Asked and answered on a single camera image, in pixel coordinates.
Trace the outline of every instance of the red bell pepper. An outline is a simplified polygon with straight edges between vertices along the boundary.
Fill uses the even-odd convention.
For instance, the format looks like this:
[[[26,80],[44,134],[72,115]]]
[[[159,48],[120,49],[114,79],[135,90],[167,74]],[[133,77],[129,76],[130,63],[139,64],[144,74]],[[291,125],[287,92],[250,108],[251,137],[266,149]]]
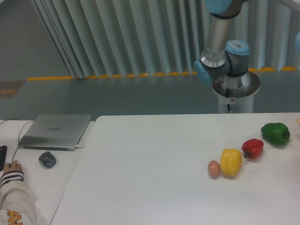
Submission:
[[[244,158],[257,158],[263,152],[263,142],[258,139],[250,139],[243,143],[242,150],[244,153]]]

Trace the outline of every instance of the bell pepper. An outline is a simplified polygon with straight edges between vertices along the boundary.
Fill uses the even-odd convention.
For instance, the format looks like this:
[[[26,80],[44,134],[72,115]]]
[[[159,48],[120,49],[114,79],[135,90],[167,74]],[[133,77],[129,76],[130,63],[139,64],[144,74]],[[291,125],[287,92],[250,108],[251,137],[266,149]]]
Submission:
[[[244,151],[244,158],[257,158],[263,152],[263,142],[258,139],[250,139],[243,143],[242,150]]]
[[[283,123],[267,123],[261,128],[265,140],[275,145],[283,145],[290,138],[290,131]]]
[[[242,166],[241,152],[237,149],[224,149],[221,155],[220,168],[224,175],[235,176]]]

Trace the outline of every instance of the person's hand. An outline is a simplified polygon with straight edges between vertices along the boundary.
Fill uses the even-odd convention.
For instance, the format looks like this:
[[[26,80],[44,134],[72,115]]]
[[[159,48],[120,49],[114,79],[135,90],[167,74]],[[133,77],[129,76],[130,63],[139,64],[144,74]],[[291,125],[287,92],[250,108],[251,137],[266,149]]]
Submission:
[[[3,173],[7,173],[10,171],[18,171],[18,172],[23,172],[22,166],[20,163],[18,163],[18,160],[15,160],[14,162],[12,162],[12,164],[10,163],[5,163],[4,164],[4,170]]]

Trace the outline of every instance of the laptop lid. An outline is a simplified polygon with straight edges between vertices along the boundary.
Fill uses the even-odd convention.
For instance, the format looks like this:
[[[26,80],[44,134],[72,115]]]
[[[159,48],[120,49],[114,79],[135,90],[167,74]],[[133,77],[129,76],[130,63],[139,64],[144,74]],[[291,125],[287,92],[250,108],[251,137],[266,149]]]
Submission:
[[[41,114],[18,143],[30,149],[75,150],[91,115]]]

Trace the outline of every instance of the grey floor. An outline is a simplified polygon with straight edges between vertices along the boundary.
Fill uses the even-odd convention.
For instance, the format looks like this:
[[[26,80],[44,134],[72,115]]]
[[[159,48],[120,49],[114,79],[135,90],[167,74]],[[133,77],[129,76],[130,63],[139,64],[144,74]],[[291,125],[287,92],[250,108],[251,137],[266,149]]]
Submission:
[[[255,113],[300,112],[300,71],[260,72]],[[27,81],[0,98],[0,119],[34,120],[41,113],[101,115],[218,113],[211,84],[196,75]]]

